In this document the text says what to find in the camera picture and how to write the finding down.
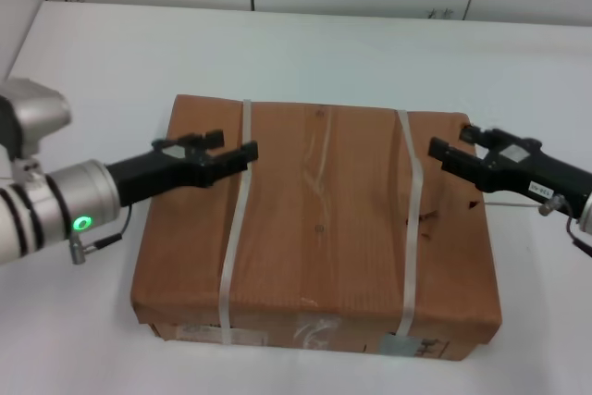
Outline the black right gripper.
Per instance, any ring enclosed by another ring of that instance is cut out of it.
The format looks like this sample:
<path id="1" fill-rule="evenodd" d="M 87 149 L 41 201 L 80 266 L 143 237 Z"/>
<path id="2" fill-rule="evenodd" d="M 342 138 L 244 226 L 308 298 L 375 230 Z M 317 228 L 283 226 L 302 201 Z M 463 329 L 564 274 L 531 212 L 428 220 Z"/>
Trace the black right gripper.
<path id="1" fill-rule="evenodd" d="M 441 163 L 443 171 L 478 190 L 513 191 L 540 203 L 560 194 L 575 217 L 582 215 L 591 195 L 591 174 L 545 154 L 540 141 L 474 125 L 462 127 L 460 140 L 487 148 L 487 155 L 481 160 L 437 137 L 430 140 L 428 155 Z"/>

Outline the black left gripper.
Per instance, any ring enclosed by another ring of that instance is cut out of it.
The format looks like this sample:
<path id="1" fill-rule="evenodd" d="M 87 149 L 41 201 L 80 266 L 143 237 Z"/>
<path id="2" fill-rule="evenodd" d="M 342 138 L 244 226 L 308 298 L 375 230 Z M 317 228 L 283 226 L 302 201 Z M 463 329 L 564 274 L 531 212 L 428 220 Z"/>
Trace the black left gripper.
<path id="1" fill-rule="evenodd" d="M 132 205 L 180 187 L 207 188 L 246 171 L 257 160 L 256 141 L 223 154 L 206 153 L 223 146 L 222 130 L 155 140 L 151 151 L 107 165 L 106 169 L 115 182 L 120 204 Z"/>

